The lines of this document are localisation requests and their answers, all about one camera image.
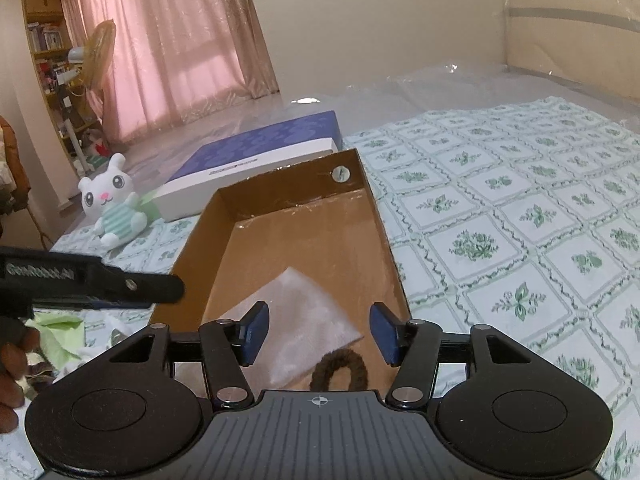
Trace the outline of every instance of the stuffed toy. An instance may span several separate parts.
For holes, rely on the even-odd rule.
[[[93,180],[84,177],[78,184],[82,208],[88,218],[97,220],[94,232],[107,250],[132,241],[147,224],[146,215],[136,210],[140,197],[133,191],[131,177],[122,171],[124,163],[124,155],[115,153],[104,173]]]

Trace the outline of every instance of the striped green shirt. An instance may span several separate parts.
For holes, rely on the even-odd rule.
[[[116,204],[108,208],[102,213],[102,227],[105,233],[113,233],[120,240],[130,237],[131,219],[136,213],[135,209],[125,204]]]

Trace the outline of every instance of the metal screw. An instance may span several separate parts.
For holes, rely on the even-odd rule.
[[[391,396],[398,402],[418,402],[422,398],[422,392],[418,388],[403,386],[393,390]]]
[[[229,404],[234,404],[236,402],[242,402],[245,400],[249,394],[244,388],[239,388],[238,386],[228,386],[226,388],[222,388],[218,390],[216,393],[216,397],[219,398],[222,402],[227,402]]]
[[[332,179],[335,180],[338,184],[344,184],[348,181],[350,176],[351,171],[349,171],[349,168],[346,168],[345,166],[337,166],[331,172]]]

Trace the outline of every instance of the person's hand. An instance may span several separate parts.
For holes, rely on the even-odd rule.
[[[27,352],[33,352],[40,344],[40,332],[27,329],[20,346],[7,343],[0,348],[0,360],[6,370],[0,374],[0,433],[9,433],[18,427],[14,409],[24,404],[22,388],[15,382],[27,371]]]

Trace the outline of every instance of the green cloth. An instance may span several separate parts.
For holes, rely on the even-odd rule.
[[[156,204],[154,204],[153,200],[156,196],[155,191],[151,191],[146,195],[142,196],[140,200],[140,204],[136,208],[138,211],[142,211],[146,215],[146,219],[148,221],[148,225],[151,225],[153,222],[162,218]]]
[[[86,158],[86,161],[91,164],[96,170],[100,168],[103,164],[106,164],[109,159],[105,156],[101,155],[89,155]]]
[[[26,323],[40,331],[40,349],[49,362],[62,368],[73,359],[80,359],[84,348],[84,320],[69,314],[37,312]]]

